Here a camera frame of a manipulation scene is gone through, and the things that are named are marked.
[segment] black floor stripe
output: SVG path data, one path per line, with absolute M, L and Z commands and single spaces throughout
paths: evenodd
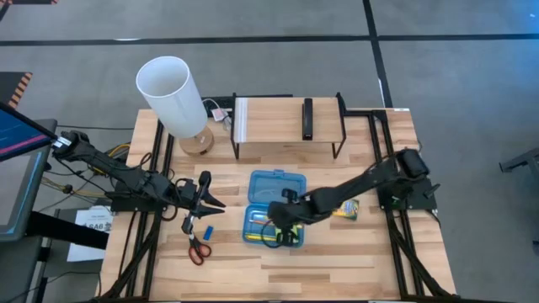
M 391 99 L 391 94 L 389 93 L 389 83 L 387 82 L 386 68 L 384 67 L 384 60 L 382 59 L 382 50 L 380 49 L 380 43 L 377 39 L 378 34 L 376 32 L 376 25 L 374 23 L 374 16 L 372 14 L 371 2 L 369 0 L 363 0 L 363 7 L 365 8 L 367 26 L 369 27 L 372 54 L 374 55 L 376 73 L 378 74 L 378 80 L 380 81 L 384 107 L 392 108 L 393 101 Z
M 76 46 L 76 45 L 185 45 L 270 42 L 348 42 L 368 41 L 367 35 L 294 35 L 208 38 L 156 38 L 139 40 L 7 40 L 0 46 Z
M 8 12 L 8 8 L 9 8 L 9 4 L 5 3 L 4 5 L 2 5 L 2 9 L 0 9 L 0 21 L 2 21 L 3 16 L 5 16 L 6 13 Z
M 379 41 L 539 40 L 539 34 L 380 35 Z

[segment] white paper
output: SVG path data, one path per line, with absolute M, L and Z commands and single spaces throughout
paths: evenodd
M 77 211 L 75 224 L 110 233 L 112 215 L 104 206 L 92 206 L 89 210 Z M 70 244 L 69 253 L 67 254 L 68 262 L 100 260 L 103 258 L 104 249 L 85 247 L 73 243 Z

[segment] scissors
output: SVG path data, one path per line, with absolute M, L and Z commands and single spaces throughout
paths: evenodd
M 195 265 L 202 265 L 204 258 L 208 258 L 211 255 L 211 247 L 202 244 L 194 233 L 189 234 L 189 258 Z

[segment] lamp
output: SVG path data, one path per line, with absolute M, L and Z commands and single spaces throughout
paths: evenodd
M 161 56 L 149 61 L 136 74 L 136 87 L 185 153 L 204 155 L 213 147 L 208 116 L 183 60 Z

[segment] blue box lid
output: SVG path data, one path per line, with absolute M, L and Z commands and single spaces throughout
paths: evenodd
M 253 204 L 268 205 L 271 202 L 286 203 L 282 196 L 283 189 L 292 189 L 298 196 L 307 191 L 307 179 L 299 173 L 285 173 L 281 169 L 274 171 L 255 170 L 249 181 L 248 200 Z

